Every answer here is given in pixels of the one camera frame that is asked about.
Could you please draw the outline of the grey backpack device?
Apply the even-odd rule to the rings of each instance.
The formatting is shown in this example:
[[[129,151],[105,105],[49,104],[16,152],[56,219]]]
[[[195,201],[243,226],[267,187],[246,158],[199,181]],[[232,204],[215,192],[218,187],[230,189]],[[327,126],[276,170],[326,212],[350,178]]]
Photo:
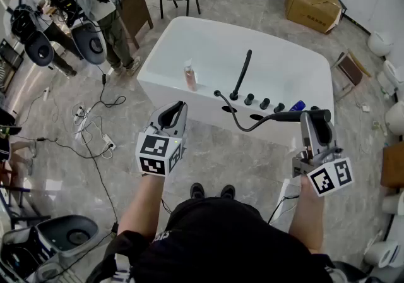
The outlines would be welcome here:
[[[73,263],[96,246],[98,225],[82,215],[65,215],[4,233],[0,276],[13,283],[83,283]]]
[[[24,45],[27,56],[38,66],[49,66],[54,59],[54,50],[48,38],[37,26],[34,11],[26,4],[7,10],[11,15],[11,33]]]
[[[99,65],[106,60],[102,31],[90,17],[91,0],[50,0],[69,28],[74,44],[83,59]]]

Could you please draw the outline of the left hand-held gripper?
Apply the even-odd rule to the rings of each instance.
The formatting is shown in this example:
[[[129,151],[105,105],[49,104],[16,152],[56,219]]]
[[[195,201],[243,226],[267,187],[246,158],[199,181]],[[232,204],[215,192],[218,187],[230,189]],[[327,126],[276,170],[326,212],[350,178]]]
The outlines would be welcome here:
[[[167,177],[182,159],[188,106],[169,103],[152,113],[138,135],[135,157],[140,172]]]

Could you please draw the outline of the black curved faucet spout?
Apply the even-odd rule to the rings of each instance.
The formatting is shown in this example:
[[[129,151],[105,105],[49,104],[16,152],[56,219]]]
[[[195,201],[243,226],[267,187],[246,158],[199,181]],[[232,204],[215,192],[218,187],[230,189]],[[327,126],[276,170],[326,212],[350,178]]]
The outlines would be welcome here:
[[[231,100],[237,100],[237,99],[238,99],[238,96],[239,96],[239,89],[240,89],[240,87],[241,87],[241,85],[242,85],[242,82],[243,82],[244,77],[245,77],[245,75],[246,75],[247,69],[248,69],[248,67],[249,67],[249,63],[250,63],[250,61],[251,61],[252,53],[253,53],[253,52],[252,52],[251,49],[249,49],[249,50],[247,51],[246,59],[245,59],[245,61],[244,61],[244,64],[243,64],[241,73],[240,73],[240,75],[239,75],[239,77],[238,77],[236,86],[235,86],[234,90],[231,92],[231,94],[229,95],[229,97],[230,97]]]

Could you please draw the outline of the person's right forearm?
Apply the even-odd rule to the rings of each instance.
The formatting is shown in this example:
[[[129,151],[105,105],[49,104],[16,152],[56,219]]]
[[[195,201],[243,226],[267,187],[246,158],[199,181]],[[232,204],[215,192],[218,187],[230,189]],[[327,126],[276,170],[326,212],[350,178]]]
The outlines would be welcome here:
[[[324,197],[318,197],[307,176],[300,177],[300,195],[288,233],[311,253],[323,246]]]

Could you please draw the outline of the black metal rack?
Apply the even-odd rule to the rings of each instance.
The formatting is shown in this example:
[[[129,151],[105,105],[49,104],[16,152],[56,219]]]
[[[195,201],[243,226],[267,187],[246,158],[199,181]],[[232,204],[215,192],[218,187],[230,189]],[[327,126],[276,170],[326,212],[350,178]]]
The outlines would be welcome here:
[[[12,186],[0,180],[0,207],[4,208],[12,230],[17,225],[36,226],[51,218],[42,214],[34,202],[42,193],[42,190]]]

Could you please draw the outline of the person's left forearm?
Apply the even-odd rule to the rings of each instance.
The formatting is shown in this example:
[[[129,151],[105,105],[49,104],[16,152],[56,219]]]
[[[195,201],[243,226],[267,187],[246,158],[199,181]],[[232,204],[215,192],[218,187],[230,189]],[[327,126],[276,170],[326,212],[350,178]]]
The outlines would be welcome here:
[[[141,178],[134,198],[121,218],[117,234],[131,231],[141,234],[148,241],[154,239],[164,182],[165,178],[151,174]]]

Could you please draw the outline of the person's black shoe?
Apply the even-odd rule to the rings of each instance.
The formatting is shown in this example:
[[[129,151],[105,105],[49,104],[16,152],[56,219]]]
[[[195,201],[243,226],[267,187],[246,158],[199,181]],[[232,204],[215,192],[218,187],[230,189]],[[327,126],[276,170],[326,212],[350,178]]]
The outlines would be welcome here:
[[[227,198],[233,200],[235,198],[235,188],[231,184],[226,185],[221,193],[220,198]]]
[[[191,199],[202,199],[205,198],[205,191],[200,183],[194,183],[190,188]]]

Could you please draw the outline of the white bathtub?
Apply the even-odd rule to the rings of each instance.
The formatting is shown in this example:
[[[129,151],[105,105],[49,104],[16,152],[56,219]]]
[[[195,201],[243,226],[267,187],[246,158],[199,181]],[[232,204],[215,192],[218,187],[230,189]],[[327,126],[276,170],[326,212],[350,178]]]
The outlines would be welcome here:
[[[252,57],[237,100],[229,95],[247,51]],[[192,59],[196,91],[187,87],[184,62]],[[299,123],[267,121],[281,102],[290,109],[302,100],[307,108],[334,109],[328,60],[310,49],[244,27],[181,16],[174,18],[143,64],[138,81],[159,108],[176,101],[188,106],[189,119],[290,148],[302,146]],[[251,105],[244,100],[254,95]],[[271,103],[259,108],[264,98]]]

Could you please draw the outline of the large open cardboard box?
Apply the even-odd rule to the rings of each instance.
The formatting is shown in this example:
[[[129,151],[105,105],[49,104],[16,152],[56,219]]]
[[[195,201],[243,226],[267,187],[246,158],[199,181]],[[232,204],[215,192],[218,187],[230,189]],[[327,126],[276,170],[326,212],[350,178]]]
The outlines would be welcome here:
[[[286,0],[287,20],[328,34],[340,22],[342,6],[339,0]]]

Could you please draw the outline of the closed brown cardboard box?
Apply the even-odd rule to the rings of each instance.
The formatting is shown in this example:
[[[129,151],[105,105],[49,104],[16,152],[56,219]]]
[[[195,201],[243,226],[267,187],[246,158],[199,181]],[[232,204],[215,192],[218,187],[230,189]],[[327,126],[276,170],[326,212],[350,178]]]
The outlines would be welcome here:
[[[381,186],[404,188],[404,141],[383,148]]]

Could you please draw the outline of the person's left black shoe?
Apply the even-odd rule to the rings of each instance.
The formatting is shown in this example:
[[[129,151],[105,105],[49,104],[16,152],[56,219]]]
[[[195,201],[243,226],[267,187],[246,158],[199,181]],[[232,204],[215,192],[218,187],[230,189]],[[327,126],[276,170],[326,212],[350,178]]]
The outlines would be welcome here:
[[[190,188],[191,199],[202,199],[205,198],[205,191],[200,183],[194,183]]]

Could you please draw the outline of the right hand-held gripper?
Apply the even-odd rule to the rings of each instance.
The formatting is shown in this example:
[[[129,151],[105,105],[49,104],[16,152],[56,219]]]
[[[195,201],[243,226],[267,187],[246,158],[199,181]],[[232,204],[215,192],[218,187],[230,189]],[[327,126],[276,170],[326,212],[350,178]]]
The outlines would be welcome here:
[[[343,156],[343,149],[337,147],[333,124],[330,121],[317,121],[316,133],[309,113],[303,112],[300,116],[300,126],[306,152],[303,151],[292,159],[292,177],[307,177],[318,197],[324,197],[353,184],[351,162],[348,157]]]

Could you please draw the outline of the person's black clothing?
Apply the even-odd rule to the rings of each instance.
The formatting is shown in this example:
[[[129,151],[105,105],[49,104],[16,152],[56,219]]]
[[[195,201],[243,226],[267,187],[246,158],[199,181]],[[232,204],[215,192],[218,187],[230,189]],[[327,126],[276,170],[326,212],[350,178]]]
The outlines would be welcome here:
[[[124,231],[108,245],[86,283],[111,279],[127,257],[130,283],[333,283],[332,262],[229,198],[190,199],[154,239]]]

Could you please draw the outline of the white power strip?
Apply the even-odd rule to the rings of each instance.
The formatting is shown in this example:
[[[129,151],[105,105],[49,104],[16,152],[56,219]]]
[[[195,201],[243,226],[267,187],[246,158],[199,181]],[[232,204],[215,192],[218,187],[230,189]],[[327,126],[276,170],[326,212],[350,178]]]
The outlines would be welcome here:
[[[73,114],[73,121],[77,123],[79,120],[84,121],[88,116],[89,109],[85,109],[84,106],[79,105],[77,111]]]
[[[103,148],[103,151],[106,151],[106,150],[114,151],[116,149],[115,143],[111,140],[111,138],[110,138],[110,136],[108,134],[104,134],[102,136],[102,139],[105,142],[105,146]]]

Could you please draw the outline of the pink soap bottle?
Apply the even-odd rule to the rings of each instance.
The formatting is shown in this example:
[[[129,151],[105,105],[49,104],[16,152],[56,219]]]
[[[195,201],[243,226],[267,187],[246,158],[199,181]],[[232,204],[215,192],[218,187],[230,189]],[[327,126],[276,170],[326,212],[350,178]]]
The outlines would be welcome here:
[[[188,59],[187,61],[184,62],[184,74],[188,89],[190,89],[190,91],[195,92],[197,86],[196,86],[196,75],[192,66],[192,59]]]

